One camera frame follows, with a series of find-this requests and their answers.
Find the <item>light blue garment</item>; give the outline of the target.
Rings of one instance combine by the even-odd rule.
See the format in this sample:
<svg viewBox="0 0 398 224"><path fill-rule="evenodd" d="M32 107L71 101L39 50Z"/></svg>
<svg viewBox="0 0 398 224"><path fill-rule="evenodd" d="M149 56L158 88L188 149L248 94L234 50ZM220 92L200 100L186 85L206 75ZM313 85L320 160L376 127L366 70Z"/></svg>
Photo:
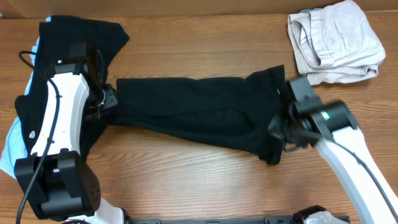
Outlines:
<svg viewBox="0 0 398 224"><path fill-rule="evenodd" d="M36 40L35 45L32 47L32 51L34 53L36 53L39 48L39 42L40 36ZM33 77L34 73L32 72L25 88L24 95L29 94L30 88L32 86ZM16 160L25 157L27 157L27 149L25 147L22 137L21 121L17 116L6 137L6 142L1 155L1 170L7 175L11 176L13 179L16 179L14 174L14 166Z"/></svg>

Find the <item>black polo shirt with logo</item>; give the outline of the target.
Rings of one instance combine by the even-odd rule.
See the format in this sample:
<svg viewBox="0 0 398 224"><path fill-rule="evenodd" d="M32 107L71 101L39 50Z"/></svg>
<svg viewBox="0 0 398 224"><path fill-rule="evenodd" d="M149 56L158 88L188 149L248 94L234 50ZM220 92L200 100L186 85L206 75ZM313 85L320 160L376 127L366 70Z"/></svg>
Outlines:
<svg viewBox="0 0 398 224"><path fill-rule="evenodd" d="M42 155L59 99L50 153L65 148L86 157L107 127L106 116L85 120L86 101L90 91L106 84L108 66L129 36L118 23L73 16L52 16L40 23L39 36L30 92L15 100L27 156Z"/></svg>

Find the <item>folded beige pants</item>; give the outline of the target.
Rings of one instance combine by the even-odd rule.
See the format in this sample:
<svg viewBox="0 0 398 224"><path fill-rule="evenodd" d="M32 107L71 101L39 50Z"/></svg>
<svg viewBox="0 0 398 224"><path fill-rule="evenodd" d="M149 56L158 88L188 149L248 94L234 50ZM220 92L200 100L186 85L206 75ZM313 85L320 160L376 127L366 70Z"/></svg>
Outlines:
<svg viewBox="0 0 398 224"><path fill-rule="evenodd" d="M291 14L287 28L297 70L311 85L374 78L386 57L381 41L354 1Z"/></svg>

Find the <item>black t-shirt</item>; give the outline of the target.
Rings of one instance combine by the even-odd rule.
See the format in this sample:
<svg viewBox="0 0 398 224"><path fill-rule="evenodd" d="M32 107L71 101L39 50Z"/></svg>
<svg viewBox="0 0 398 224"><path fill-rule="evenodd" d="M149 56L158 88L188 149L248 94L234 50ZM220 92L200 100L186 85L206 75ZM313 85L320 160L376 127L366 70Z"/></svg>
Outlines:
<svg viewBox="0 0 398 224"><path fill-rule="evenodd" d="M247 151L269 165L280 162L284 142L268 127L283 109L283 65L246 78L123 78L116 85L111 125Z"/></svg>

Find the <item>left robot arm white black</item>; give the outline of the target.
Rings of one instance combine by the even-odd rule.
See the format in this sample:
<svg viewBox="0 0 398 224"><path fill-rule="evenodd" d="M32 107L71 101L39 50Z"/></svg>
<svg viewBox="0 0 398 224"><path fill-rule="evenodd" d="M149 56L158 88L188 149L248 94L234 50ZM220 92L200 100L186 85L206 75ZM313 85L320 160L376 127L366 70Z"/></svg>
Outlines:
<svg viewBox="0 0 398 224"><path fill-rule="evenodd" d="M101 52L86 42L72 44L65 58L51 62L44 120L31 153L18 159L16 179L24 192L16 223L30 204L39 219L62 223L130 223L127 212L101 196L95 173L81 158L84 120L99 119L118 103L114 88L104 84Z"/></svg>

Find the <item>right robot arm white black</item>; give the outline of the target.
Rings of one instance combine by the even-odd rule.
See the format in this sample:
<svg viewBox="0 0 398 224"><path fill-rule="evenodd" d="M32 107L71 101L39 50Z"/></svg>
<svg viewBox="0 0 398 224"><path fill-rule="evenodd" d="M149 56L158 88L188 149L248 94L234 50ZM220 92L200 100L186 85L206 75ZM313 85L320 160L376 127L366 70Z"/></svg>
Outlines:
<svg viewBox="0 0 398 224"><path fill-rule="evenodd" d="M297 147L312 146L331 167L363 223L397 223L397 196L374 162L359 123L343 101L323 104L309 81L283 82L283 112L269 134Z"/></svg>

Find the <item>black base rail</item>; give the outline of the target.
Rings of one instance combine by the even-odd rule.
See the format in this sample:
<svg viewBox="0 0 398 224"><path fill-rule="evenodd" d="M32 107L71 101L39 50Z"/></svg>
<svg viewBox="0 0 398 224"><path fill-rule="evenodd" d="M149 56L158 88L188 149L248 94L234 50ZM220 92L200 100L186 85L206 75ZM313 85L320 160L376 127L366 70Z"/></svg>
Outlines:
<svg viewBox="0 0 398 224"><path fill-rule="evenodd" d="M264 218L207 219L207 220L130 220L132 224L290 224L293 216L268 216Z"/></svg>

